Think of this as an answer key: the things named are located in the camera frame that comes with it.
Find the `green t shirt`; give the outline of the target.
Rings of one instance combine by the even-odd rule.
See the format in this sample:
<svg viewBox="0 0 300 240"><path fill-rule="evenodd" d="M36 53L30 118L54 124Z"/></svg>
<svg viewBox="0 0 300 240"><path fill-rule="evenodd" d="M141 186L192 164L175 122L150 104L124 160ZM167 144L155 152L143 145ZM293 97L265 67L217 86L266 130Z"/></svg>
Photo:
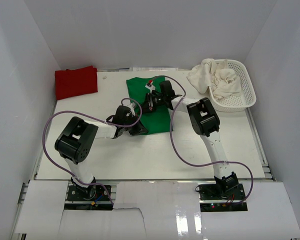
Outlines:
<svg viewBox="0 0 300 240"><path fill-rule="evenodd" d="M142 107L141 124L147 129L147 134L167 133L170 131L171 117L169 111L159 97L160 83L164 77L140 78L126 80L128 95Z"/></svg>

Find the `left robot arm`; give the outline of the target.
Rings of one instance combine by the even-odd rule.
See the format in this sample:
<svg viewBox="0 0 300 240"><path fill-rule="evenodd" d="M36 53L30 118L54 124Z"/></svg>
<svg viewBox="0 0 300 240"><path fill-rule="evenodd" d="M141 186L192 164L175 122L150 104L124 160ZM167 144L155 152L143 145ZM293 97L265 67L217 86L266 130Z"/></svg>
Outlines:
<svg viewBox="0 0 300 240"><path fill-rule="evenodd" d="M116 139L124 132L131 136L147 134L149 131L141 123L133 107L120 105L115 114L105 122L89 122L74 116L57 138L54 148L67 162L74 176L71 182L85 200L96 196L96 182L88 167L86 158L95 139Z"/></svg>

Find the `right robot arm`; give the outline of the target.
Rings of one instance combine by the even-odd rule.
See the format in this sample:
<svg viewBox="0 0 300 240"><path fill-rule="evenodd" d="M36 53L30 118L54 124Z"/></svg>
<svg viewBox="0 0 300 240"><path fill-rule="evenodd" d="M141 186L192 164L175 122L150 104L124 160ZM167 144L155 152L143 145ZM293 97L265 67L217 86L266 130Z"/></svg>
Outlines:
<svg viewBox="0 0 300 240"><path fill-rule="evenodd" d="M191 99L175 94L168 80L161 82L160 91L157 91L153 82L150 80L145 85L149 92L145 94L145 100L141 105L142 112L153 113L158 107L164 106L173 113L180 111L189 115L194 132L203 140L208 151L213 166L216 195L223 200L228 199L233 195L239 181L235 172L230 168L221 143L220 119L211 101L207 97Z"/></svg>

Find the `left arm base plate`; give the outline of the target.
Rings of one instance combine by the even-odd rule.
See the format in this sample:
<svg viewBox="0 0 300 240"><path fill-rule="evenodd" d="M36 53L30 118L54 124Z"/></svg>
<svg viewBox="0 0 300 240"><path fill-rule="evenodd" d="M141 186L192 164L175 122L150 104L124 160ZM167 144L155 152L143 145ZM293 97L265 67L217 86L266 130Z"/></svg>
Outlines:
<svg viewBox="0 0 300 240"><path fill-rule="evenodd" d="M87 211L112 211L113 205L110 201L114 201L112 196L113 186L105 185L105 189L97 185L89 189L89 193L84 193L73 185L69 185L67 189L66 199L64 203L65 210L87 210Z"/></svg>

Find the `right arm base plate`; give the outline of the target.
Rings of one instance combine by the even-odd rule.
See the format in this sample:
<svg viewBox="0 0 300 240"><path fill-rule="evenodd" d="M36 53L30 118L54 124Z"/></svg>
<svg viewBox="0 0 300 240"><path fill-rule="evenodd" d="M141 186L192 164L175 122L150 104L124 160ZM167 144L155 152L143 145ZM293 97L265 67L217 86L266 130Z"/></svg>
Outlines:
<svg viewBox="0 0 300 240"><path fill-rule="evenodd" d="M240 183L230 193L221 193L216 184L200 184L194 189L199 194L202 213L247 212L247 203L242 201L246 195Z"/></svg>

